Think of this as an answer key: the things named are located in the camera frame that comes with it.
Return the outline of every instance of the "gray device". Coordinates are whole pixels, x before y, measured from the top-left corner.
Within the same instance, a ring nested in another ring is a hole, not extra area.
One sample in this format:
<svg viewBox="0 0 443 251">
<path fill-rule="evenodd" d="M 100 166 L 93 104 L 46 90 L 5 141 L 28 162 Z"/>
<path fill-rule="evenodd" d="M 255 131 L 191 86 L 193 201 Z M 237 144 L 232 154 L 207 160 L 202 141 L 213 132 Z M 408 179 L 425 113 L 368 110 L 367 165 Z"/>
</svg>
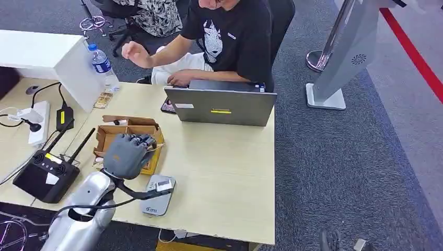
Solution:
<svg viewBox="0 0 443 251">
<path fill-rule="evenodd" d="M 236 90 L 238 92 L 263 93 L 264 84 L 228 81 L 191 80 L 189 89 L 198 90 Z"/>
<path fill-rule="evenodd" d="M 276 93 L 165 87 L 181 121 L 264 127 Z"/>
<path fill-rule="evenodd" d="M 169 181 L 172 184 L 172 187 L 176 185 L 176 180 L 172 177 L 152 175 L 147 186 L 147 191 L 156 189 L 156 184 L 161 185 L 163 182 Z M 147 214 L 162 216 L 166 213 L 166 210 L 168 209 L 171 196 L 172 194 L 169 193 L 167 195 L 152 198 L 149 200 L 142 200 L 140 202 L 140 209 L 142 210 L 142 212 Z"/>
</svg>

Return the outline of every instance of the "gray carpet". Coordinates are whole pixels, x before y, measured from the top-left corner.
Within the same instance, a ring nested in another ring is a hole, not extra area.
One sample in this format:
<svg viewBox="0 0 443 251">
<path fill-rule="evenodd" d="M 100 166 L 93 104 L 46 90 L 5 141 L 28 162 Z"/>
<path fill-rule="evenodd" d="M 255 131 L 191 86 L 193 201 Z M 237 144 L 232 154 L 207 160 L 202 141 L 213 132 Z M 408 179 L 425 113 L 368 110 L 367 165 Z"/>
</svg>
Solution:
<svg viewBox="0 0 443 251">
<path fill-rule="evenodd" d="M 322 48 L 337 9 L 332 0 L 294 2 L 296 17 L 274 65 L 276 245 L 263 250 L 319 250 L 321 229 L 340 231 L 343 250 L 352 250 L 358 238 L 370 240 L 376 250 L 443 250 L 441 231 L 368 73 L 343 88 L 345 111 L 306 106 L 304 85 L 318 75 L 304 58 Z M 73 0 L 8 1 L 0 15 L 0 29 L 75 34 L 84 17 Z M 154 50 L 171 38 L 142 39 Z M 89 42 L 110 55 L 106 38 L 92 33 Z M 148 73 L 121 58 L 111 61 L 122 81 Z M 143 233 L 131 225 L 112 231 Z M 108 231 L 100 250 L 137 250 L 131 242 L 138 237 L 131 238 L 116 241 Z"/>
</svg>

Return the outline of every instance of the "white cloth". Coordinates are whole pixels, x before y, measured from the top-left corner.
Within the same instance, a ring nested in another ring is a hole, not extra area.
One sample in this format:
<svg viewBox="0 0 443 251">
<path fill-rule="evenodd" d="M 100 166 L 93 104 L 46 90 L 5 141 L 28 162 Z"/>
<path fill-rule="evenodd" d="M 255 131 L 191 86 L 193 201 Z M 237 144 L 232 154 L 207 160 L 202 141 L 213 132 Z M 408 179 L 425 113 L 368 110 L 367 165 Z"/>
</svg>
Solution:
<svg viewBox="0 0 443 251">
<path fill-rule="evenodd" d="M 154 67 L 151 82 L 153 85 L 168 85 L 169 76 L 181 70 L 214 71 L 210 65 L 205 63 L 203 52 L 197 54 L 186 53 L 185 56 L 172 64 Z"/>
</svg>

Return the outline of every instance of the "patterned clothing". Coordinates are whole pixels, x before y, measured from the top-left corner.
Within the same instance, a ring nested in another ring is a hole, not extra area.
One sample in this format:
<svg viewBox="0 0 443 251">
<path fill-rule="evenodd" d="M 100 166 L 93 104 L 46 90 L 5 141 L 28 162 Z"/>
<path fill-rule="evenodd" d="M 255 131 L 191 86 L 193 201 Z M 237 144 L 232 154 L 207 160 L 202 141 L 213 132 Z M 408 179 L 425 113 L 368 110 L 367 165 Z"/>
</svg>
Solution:
<svg viewBox="0 0 443 251">
<path fill-rule="evenodd" d="M 113 0 L 120 5 L 134 5 L 134 0 Z M 167 37 L 181 31 L 183 24 L 174 0 L 140 0 L 142 8 L 133 16 L 135 22 L 155 37 Z"/>
</svg>

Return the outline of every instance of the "person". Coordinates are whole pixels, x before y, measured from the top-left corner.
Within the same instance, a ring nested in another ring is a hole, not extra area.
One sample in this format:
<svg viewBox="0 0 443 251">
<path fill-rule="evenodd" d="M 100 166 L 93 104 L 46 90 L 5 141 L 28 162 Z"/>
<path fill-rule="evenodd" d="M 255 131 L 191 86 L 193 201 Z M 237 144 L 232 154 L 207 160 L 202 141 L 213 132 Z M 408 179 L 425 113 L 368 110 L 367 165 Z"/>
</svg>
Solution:
<svg viewBox="0 0 443 251">
<path fill-rule="evenodd" d="M 188 86 L 193 79 L 266 83 L 271 78 L 271 14 L 267 0 L 190 0 L 181 33 L 149 55 L 134 41 L 124 58 L 152 68 L 151 83 Z M 193 40 L 203 53 L 190 54 Z"/>
</svg>

